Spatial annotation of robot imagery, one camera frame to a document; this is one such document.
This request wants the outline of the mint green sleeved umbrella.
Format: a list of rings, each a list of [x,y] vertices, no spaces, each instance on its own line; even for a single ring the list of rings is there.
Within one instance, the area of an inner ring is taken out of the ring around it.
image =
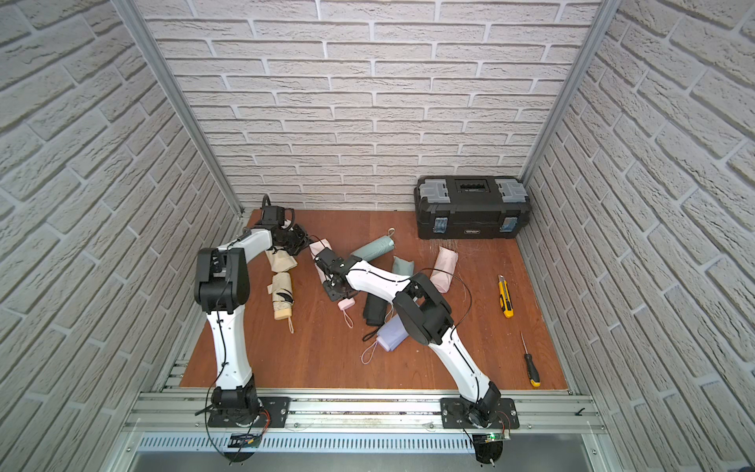
[[[389,228],[387,234],[358,248],[352,252],[351,255],[360,258],[363,261],[370,262],[378,257],[388,254],[395,248],[395,243],[392,239],[393,234],[395,234],[395,229],[393,227]]]

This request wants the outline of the beige umbrella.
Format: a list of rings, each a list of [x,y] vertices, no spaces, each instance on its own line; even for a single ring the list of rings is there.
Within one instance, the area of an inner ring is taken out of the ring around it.
[[[276,321],[286,321],[289,332],[294,334],[295,330],[292,320],[294,294],[292,279],[289,273],[286,271],[276,273],[273,276],[271,284],[267,287],[267,293],[271,295],[271,301],[273,301],[274,319]]]

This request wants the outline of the black umbrella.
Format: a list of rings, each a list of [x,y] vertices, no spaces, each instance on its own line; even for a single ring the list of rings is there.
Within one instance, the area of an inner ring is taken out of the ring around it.
[[[366,342],[377,335],[379,329],[385,324],[388,314],[389,302],[387,302],[387,300],[379,298],[373,294],[367,296],[363,318],[366,325],[371,326],[373,330],[363,336],[363,342]]]

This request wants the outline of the lilac sleeved umbrella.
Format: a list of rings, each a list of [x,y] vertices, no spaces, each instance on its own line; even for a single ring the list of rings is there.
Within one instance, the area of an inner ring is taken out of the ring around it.
[[[393,352],[407,337],[408,332],[405,330],[399,316],[391,318],[380,328],[369,332],[363,337],[363,340],[370,342],[370,345],[360,356],[362,364],[369,365],[372,362],[378,347],[385,352]]]

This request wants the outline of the light pink sleeved umbrella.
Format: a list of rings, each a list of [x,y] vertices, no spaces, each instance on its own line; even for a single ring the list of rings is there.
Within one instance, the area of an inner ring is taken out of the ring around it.
[[[328,242],[328,240],[326,240],[326,239],[315,241],[315,242],[311,243],[310,246],[309,246],[309,249],[310,249],[311,256],[312,256],[313,260],[316,259],[316,257],[318,257],[318,254],[323,249],[330,249],[330,248],[331,248],[330,242]],[[316,265],[316,269],[317,269],[317,272],[318,272],[318,275],[319,275],[320,284],[323,284],[326,281],[326,275],[324,274],[324,272],[320,269],[320,267],[318,265]]]

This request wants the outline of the beige umbrella sleeve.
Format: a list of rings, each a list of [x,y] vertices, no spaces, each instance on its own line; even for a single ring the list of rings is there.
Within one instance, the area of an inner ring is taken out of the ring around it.
[[[273,248],[267,250],[265,251],[265,256],[274,273],[287,273],[287,271],[298,266],[296,259],[283,249]]]

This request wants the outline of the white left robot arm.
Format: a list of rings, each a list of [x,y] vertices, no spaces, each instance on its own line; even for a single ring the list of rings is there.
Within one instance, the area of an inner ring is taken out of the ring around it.
[[[269,250],[296,256],[309,243],[304,229],[285,221],[247,228],[241,237],[198,253],[194,298],[212,329],[217,370],[210,405],[204,409],[212,426],[249,425],[261,413],[244,336],[251,293],[248,263]]]

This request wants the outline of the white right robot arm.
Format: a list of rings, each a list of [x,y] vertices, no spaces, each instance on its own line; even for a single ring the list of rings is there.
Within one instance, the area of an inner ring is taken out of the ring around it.
[[[501,392],[463,345],[450,304],[426,275],[396,275],[354,256],[344,260],[328,248],[316,255],[315,264],[324,273],[322,286],[330,300],[361,291],[389,302],[407,334],[440,358],[464,400],[470,423],[477,428],[492,424]]]

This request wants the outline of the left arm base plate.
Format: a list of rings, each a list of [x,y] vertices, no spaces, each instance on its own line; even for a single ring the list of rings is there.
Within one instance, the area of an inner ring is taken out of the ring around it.
[[[210,428],[283,428],[292,398],[286,396],[238,396],[234,391],[222,391],[212,396],[208,411]]]

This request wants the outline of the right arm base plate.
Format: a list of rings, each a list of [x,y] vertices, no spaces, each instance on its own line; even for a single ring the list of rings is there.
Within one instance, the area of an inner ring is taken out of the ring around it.
[[[520,428],[518,413],[511,398],[501,397],[494,406],[475,404],[461,397],[440,400],[440,418],[445,429],[505,429]]]

